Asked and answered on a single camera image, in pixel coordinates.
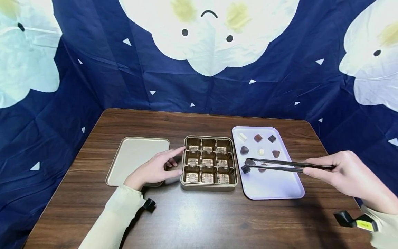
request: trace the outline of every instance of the navy blue backdrop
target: navy blue backdrop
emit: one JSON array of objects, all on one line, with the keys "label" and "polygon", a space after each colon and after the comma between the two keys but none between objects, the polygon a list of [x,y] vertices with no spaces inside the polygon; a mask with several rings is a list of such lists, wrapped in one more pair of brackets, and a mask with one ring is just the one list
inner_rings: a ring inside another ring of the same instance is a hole
[{"label": "navy blue backdrop", "polygon": [[110,107],[307,120],[328,153],[356,152],[398,194],[398,113],[359,104],[339,71],[345,32],[373,2],[301,0],[257,61],[209,77],[160,52],[117,0],[53,0],[60,86],[0,109],[0,247],[23,244]]}]

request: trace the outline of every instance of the gold chocolate mold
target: gold chocolate mold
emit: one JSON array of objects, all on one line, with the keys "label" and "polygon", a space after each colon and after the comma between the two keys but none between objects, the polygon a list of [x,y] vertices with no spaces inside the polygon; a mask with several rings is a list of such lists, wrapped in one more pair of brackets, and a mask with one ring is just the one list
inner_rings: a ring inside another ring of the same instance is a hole
[{"label": "gold chocolate mold", "polygon": [[235,149],[227,137],[188,136],[181,185],[186,190],[230,191],[237,183]]}]

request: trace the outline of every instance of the hand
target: hand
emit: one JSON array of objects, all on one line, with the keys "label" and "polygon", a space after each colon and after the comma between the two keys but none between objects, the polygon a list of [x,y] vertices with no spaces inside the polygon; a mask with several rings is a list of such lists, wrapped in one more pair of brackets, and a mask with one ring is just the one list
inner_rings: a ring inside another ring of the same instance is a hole
[{"label": "hand", "polygon": [[185,147],[171,149],[157,153],[148,162],[141,165],[133,173],[131,173],[124,182],[124,185],[141,191],[145,183],[161,182],[169,178],[177,177],[182,174],[182,170],[166,171],[164,166],[177,167],[173,157],[182,154]]},{"label": "hand", "polygon": [[375,211],[398,214],[398,198],[352,151],[341,151],[320,158],[310,158],[307,163],[335,165],[332,172],[304,168],[303,173],[323,180],[348,196],[361,198]]}]

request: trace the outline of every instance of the left hand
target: left hand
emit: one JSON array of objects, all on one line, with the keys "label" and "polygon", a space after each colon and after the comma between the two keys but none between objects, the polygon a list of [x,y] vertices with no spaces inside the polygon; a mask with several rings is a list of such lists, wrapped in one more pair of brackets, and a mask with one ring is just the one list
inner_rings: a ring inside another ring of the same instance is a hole
[{"label": "left hand", "polygon": [[126,178],[124,185],[137,191],[141,191],[142,187],[146,183],[161,182],[181,175],[182,170],[166,171],[164,170],[164,165],[167,165],[168,167],[177,167],[177,163],[173,158],[182,154],[184,150],[185,147],[181,147],[157,153],[148,162],[144,163],[131,173]]}]

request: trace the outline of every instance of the table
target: table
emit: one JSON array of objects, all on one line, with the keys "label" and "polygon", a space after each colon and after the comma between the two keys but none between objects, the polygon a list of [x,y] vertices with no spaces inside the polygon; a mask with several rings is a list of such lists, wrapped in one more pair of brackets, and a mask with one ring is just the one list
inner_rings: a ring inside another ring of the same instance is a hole
[{"label": "table", "polygon": [[[234,126],[275,127],[292,160],[326,155],[311,125],[301,120],[211,116],[125,109],[106,110],[31,232],[25,249],[77,248],[114,192],[105,178],[127,136],[170,140],[187,135],[232,137]],[[353,198],[306,175],[297,200],[247,199],[240,182],[233,192],[184,191],[179,182],[148,189],[153,213],[139,211],[123,248],[371,248],[367,232],[340,227],[334,211],[360,210]]]}]

